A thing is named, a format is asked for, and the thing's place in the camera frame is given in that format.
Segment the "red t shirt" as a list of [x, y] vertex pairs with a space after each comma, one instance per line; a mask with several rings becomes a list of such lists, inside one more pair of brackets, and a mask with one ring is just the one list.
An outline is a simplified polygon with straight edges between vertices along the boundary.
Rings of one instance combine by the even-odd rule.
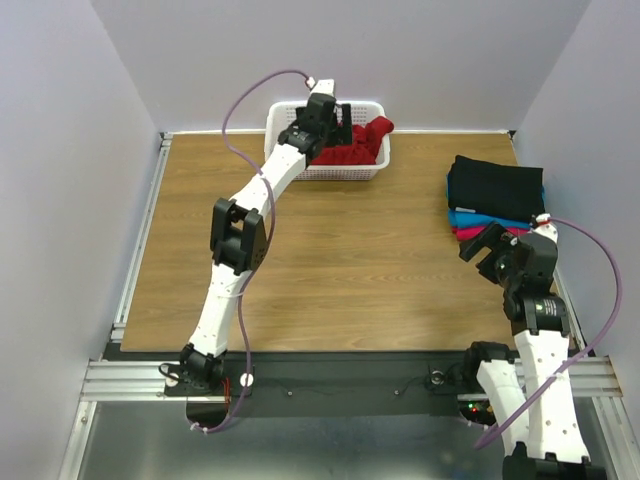
[[384, 138], [394, 130], [394, 123], [378, 116], [365, 126], [352, 127], [350, 145], [325, 148], [314, 159], [313, 166], [359, 166], [375, 165]]

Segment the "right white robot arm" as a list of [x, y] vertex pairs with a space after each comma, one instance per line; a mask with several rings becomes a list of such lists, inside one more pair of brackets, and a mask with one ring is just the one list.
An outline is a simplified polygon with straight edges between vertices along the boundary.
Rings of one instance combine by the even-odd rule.
[[570, 324], [565, 302], [552, 292], [558, 231], [549, 215], [515, 235], [497, 222], [459, 246], [470, 261], [482, 249], [479, 274], [503, 290], [503, 310], [517, 350], [475, 342], [460, 366], [463, 384], [483, 390], [495, 418], [479, 440], [501, 439], [505, 479], [604, 479], [578, 425], [570, 383]]

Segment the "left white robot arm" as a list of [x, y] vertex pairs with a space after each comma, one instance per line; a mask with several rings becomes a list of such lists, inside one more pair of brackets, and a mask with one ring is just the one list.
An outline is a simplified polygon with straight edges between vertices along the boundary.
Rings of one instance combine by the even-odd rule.
[[211, 281], [199, 321], [177, 364], [163, 364], [167, 396], [210, 396], [229, 390], [223, 373], [231, 321], [247, 282], [268, 252], [274, 230], [265, 217], [275, 215], [275, 202], [289, 184], [335, 142], [334, 82], [311, 88], [303, 111], [277, 138], [264, 165], [236, 194], [216, 201], [212, 212]]

